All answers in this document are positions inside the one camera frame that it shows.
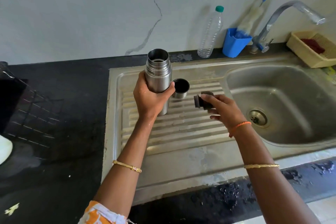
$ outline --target beige plastic basket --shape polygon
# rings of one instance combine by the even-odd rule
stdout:
[[[325,49],[325,52],[317,54],[300,39],[315,39]],[[313,31],[292,32],[287,46],[311,68],[336,65],[336,44],[319,33]]]

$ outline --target stainless steel thermos flask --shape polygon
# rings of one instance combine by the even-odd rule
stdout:
[[[147,55],[145,75],[148,89],[155,93],[165,91],[171,82],[171,64],[169,54],[163,49],[153,49]],[[168,101],[163,106],[159,116],[168,111]]]

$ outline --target clear plastic bottle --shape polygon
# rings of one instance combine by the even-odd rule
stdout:
[[[201,45],[197,50],[198,56],[201,58],[206,59],[210,57],[213,51],[216,37],[223,26],[223,11],[224,7],[221,5],[216,6],[216,11],[212,13],[206,24],[206,28],[204,29],[201,38]]]

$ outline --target countertop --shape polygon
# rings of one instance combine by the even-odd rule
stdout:
[[[289,51],[272,44],[270,52]],[[246,50],[241,54],[251,55]],[[223,58],[215,49],[211,59]],[[196,51],[170,53],[172,62],[200,60]],[[0,212],[19,203],[1,223],[77,223],[102,175],[109,69],[145,65],[146,55],[9,66],[18,78],[47,96],[57,122],[41,146],[33,135],[15,140],[0,166]],[[305,202],[336,194],[335,158],[283,171]],[[260,215],[253,187],[241,178],[212,188],[171,195],[131,209],[135,223],[233,223]]]

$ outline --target faucet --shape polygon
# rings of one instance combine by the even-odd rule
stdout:
[[[266,23],[260,34],[252,39],[253,44],[251,48],[251,53],[256,53],[258,49],[263,53],[269,50],[270,48],[269,44],[273,41],[273,39],[271,39],[271,41],[269,41],[268,43],[265,43],[265,38],[268,32],[270,31],[271,27],[275,23],[275,21],[279,18],[280,14],[282,14],[284,10],[286,10],[291,6],[295,7],[300,12],[306,14],[308,18],[315,24],[322,24],[326,22],[326,19],[323,16],[315,12],[313,9],[311,9],[301,1],[293,0],[284,3],[272,14],[271,18]]]

